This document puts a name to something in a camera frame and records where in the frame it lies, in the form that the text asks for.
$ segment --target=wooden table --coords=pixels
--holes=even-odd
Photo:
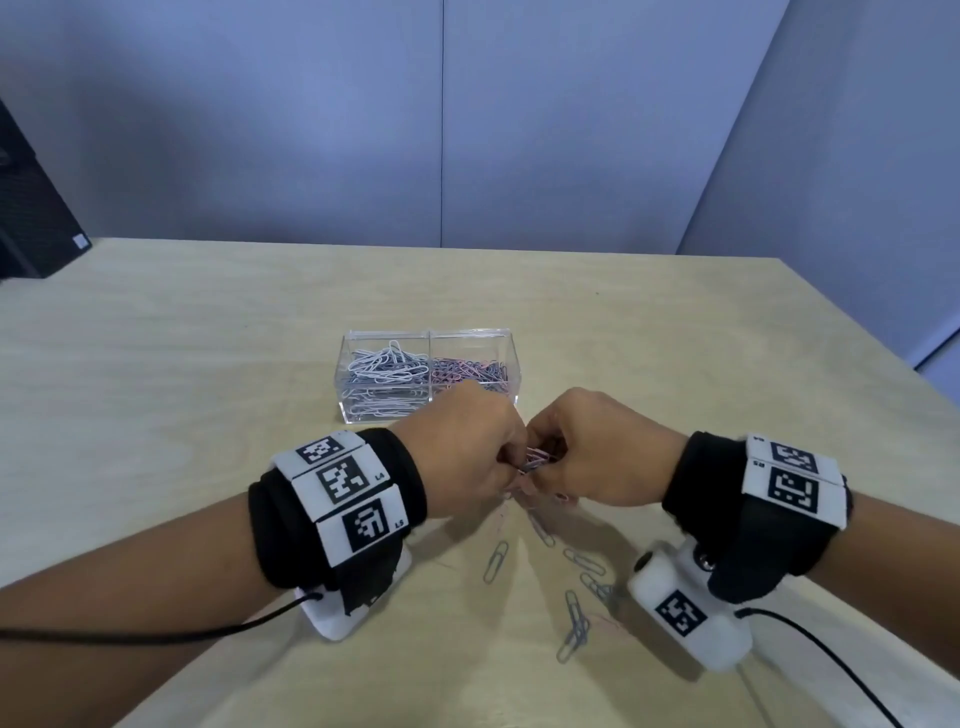
[[[0,285],[0,582],[240,491],[337,426],[344,331],[428,327],[511,328],[525,418],[567,387],[601,389],[680,430],[834,454],[855,487],[960,521],[960,412],[774,260],[108,239],[50,280]],[[556,527],[610,577],[680,538],[659,507]],[[547,548],[515,504],[411,543],[414,569],[345,642],[278,619],[125,724],[831,725],[797,683],[844,723],[884,725],[780,625],[755,624],[737,671],[699,674],[651,623],[602,621],[564,544]],[[599,617],[561,665],[567,589]],[[954,683],[883,630],[805,580],[770,602],[907,725],[953,724]]]

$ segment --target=hand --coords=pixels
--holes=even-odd
[[[522,485],[608,505],[656,503],[686,440],[602,392],[569,389],[527,425],[527,444],[559,460],[526,475]]]
[[[526,459],[527,432],[514,406],[475,381],[451,387],[391,430],[417,464],[429,518],[499,494]]]

